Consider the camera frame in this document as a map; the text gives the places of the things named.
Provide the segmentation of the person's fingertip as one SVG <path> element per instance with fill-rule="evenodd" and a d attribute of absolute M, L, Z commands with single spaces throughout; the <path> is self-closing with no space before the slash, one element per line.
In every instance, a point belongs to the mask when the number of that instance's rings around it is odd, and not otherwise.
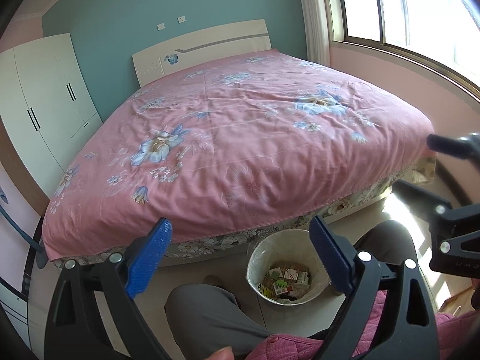
<path fill-rule="evenodd" d="M 235 356 L 233 348 L 225 346 L 223 348 L 199 347 L 195 354 L 191 355 L 192 359 L 200 360 L 234 360 Z"/>

